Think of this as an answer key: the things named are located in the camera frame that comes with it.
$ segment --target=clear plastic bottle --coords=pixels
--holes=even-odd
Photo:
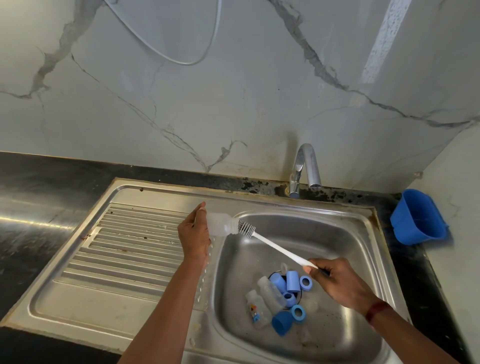
[[[239,219],[227,214],[207,213],[208,232],[212,236],[227,236],[239,233]]]
[[[261,277],[257,283],[260,287],[260,295],[264,298],[265,303],[273,316],[287,306],[287,300],[285,297],[280,293],[276,285],[270,282],[267,277]]]
[[[256,290],[251,290],[245,295],[247,299],[248,314],[252,318],[253,327],[257,330],[270,325],[272,313],[265,304],[264,299],[258,295]]]

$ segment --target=chrome faucet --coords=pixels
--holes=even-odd
[[[321,187],[320,173],[318,171],[317,158],[311,144],[305,143],[300,146],[295,158],[292,173],[290,174],[290,183],[288,185],[288,195],[293,198],[300,197],[300,176],[303,166],[307,165],[308,186],[310,188]]]

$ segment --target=bottle with cartoon print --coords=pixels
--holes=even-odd
[[[258,295],[256,290],[251,290],[245,295],[247,299],[248,315],[253,326],[258,330],[272,322],[272,313],[265,304],[264,299]]]

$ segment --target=stainless steel sink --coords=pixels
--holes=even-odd
[[[2,325],[123,352],[183,259],[175,230],[201,201],[238,216],[296,254],[344,256],[377,295],[408,312],[373,208],[115,180]],[[301,267],[255,238],[213,238],[192,312],[186,363],[400,363],[365,320],[315,282],[307,319],[283,338],[255,330],[245,294]]]

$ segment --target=red bracelet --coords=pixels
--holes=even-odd
[[[392,308],[392,306],[390,306],[385,301],[374,303],[367,311],[367,314],[365,315],[365,319],[367,320],[368,323],[371,323],[377,313],[382,312],[387,308]]]

